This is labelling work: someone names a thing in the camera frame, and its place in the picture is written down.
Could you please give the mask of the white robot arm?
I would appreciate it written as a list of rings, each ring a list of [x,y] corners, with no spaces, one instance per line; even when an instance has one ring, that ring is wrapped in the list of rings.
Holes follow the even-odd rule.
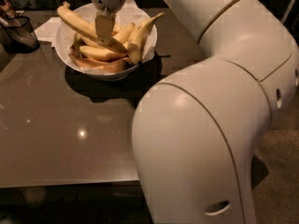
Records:
[[[141,99],[132,146],[154,224],[256,224],[254,149],[298,87],[298,47],[259,0],[164,0],[206,57]]]

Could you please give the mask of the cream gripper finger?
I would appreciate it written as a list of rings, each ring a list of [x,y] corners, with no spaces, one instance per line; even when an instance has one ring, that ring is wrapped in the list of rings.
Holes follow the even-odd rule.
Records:
[[[113,14],[100,14],[95,16],[96,43],[98,45],[109,45],[115,25]]]

